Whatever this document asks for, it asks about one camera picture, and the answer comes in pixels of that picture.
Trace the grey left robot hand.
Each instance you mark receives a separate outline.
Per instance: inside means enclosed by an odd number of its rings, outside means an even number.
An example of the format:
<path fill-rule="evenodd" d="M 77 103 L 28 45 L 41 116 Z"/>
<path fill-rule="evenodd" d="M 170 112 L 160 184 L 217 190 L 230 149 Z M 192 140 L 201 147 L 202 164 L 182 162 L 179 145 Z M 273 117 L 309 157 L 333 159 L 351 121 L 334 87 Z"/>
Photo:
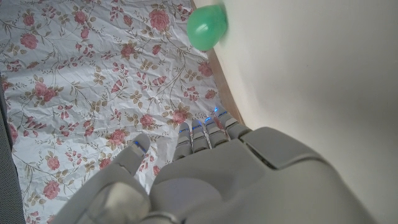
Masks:
<path fill-rule="evenodd" d="M 321 155 L 272 128 L 251 130 L 223 107 L 182 123 L 172 162 L 149 192 L 134 178 L 138 135 L 63 206 L 55 223 L 373 223 Z"/>

